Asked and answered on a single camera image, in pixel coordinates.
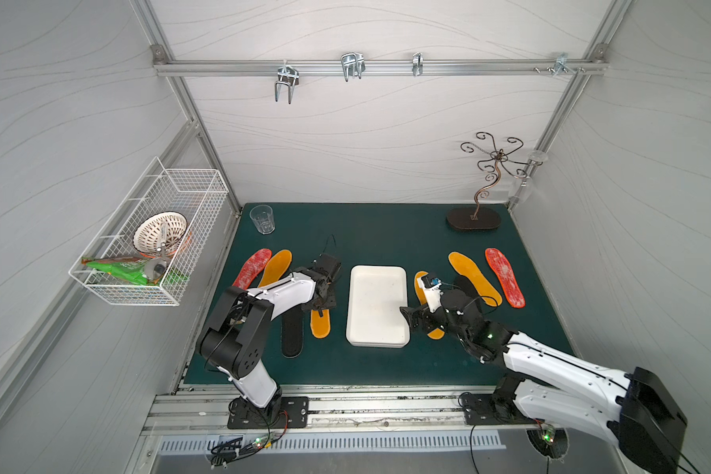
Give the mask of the black insole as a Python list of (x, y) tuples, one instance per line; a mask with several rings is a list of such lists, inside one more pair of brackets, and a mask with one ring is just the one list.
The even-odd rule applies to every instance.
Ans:
[(482, 295), (467, 276), (458, 275), (454, 279), (453, 284), (469, 297), (478, 298), (487, 306), (490, 312), (495, 312), (499, 307), (499, 303), (495, 300), (494, 296)]
[(295, 359), (302, 352), (303, 316), (304, 312), (299, 307), (296, 307), (280, 318), (282, 319), (280, 344), (282, 345), (282, 355), (286, 359)]

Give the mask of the fuzzy yellow insole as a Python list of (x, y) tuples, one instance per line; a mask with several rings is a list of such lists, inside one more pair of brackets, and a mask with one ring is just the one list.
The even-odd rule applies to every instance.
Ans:
[(310, 329), (316, 339), (328, 337), (331, 332), (330, 310), (312, 310), (310, 312)]
[[(426, 294), (425, 294), (425, 289), (422, 287), (422, 284), (420, 284), (420, 279), (424, 276), (426, 276), (428, 273), (425, 271), (420, 271), (414, 276), (414, 290), (415, 294), (419, 300), (419, 303), (421, 305), (424, 305), (427, 303), (426, 299)], [(444, 337), (444, 330), (440, 328), (436, 328), (432, 331), (428, 331), (428, 337), (432, 340), (438, 341), (441, 340)]]

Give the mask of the white storage box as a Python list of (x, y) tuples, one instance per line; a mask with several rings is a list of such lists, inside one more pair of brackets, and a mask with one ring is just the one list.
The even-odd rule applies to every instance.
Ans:
[(400, 308), (408, 302), (401, 267), (355, 266), (351, 270), (346, 338), (355, 347), (401, 349), (410, 329)]

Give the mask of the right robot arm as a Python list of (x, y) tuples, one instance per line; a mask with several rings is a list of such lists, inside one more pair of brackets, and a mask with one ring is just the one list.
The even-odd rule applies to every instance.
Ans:
[(425, 304), (400, 312), (410, 328), (441, 329), (482, 365), (509, 371), (493, 393), (497, 418), (577, 430), (615, 446), (648, 473), (679, 471), (687, 417), (656, 373), (589, 363), (490, 320), (481, 309), (480, 298), (435, 286)]

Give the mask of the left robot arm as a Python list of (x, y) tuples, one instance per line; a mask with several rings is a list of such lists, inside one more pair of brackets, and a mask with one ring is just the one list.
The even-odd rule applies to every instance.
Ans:
[(262, 356), (272, 322), (286, 312), (330, 309), (341, 262), (320, 254), (308, 268), (298, 268), (278, 282), (243, 290), (227, 288), (201, 331), (197, 352), (227, 376), (241, 398), (268, 418), (276, 417), (282, 389), (268, 374)]

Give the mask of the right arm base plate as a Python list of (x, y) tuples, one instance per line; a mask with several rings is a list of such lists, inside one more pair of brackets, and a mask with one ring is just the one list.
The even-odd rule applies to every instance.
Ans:
[(464, 422), (469, 426), (534, 425), (513, 403), (502, 396), (463, 392), (458, 397)]

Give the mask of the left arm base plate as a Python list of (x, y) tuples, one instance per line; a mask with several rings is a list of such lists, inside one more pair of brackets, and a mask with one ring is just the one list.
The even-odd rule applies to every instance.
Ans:
[(228, 405), (229, 430), (303, 429), (308, 425), (309, 398), (286, 397), (274, 399), (266, 408), (258, 408), (242, 397)]

